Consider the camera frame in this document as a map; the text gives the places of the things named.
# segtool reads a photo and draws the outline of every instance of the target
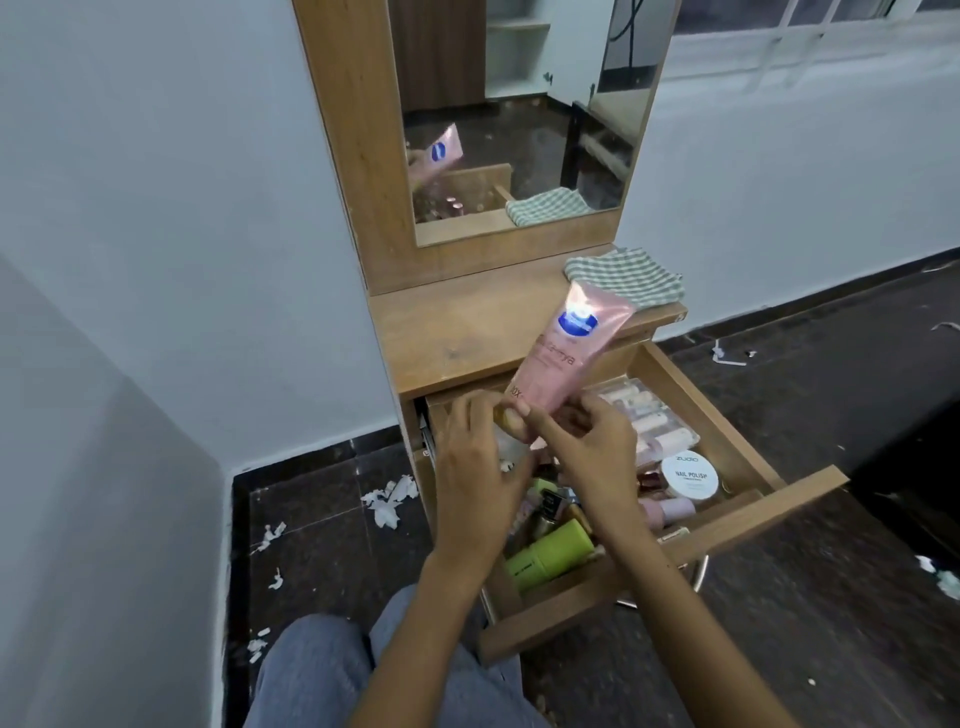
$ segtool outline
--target folded cloth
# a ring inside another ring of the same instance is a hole
[[[572,257],[564,273],[567,280],[591,283],[627,299],[638,311],[684,297],[683,276],[670,273],[638,248],[616,248],[597,257]]]
[[[565,217],[588,215],[595,210],[590,207],[575,189],[557,187],[526,200],[513,200],[507,203],[507,215],[514,225],[523,228],[527,225],[548,223],[551,220],[563,220]]]

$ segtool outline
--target pink lotion tube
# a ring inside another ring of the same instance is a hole
[[[553,413],[633,313],[630,302],[619,296],[573,281],[566,300],[516,370],[507,395]],[[512,409],[499,410],[497,424],[521,442],[535,439]]]
[[[440,138],[424,151],[423,156],[407,168],[411,191],[423,187],[463,155],[457,125],[450,124]]]

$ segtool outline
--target clear plastic case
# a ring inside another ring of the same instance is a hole
[[[649,470],[664,457],[676,455],[700,442],[700,435],[674,414],[639,379],[621,376],[590,391],[630,418],[636,430],[636,468]]]

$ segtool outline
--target wooden mirror frame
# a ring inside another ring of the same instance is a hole
[[[613,242],[620,206],[417,246],[387,0],[293,0],[353,240],[370,295]],[[676,1],[670,33],[680,9]],[[640,123],[646,131],[663,61]]]

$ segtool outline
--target blue denim jeans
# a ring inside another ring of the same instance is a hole
[[[360,628],[346,619],[310,615],[283,630],[263,661],[246,728],[345,725],[415,589],[397,592],[373,626],[372,662]],[[457,645],[437,725],[547,728],[548,724],[523,697],[518,657],[484,669]]]

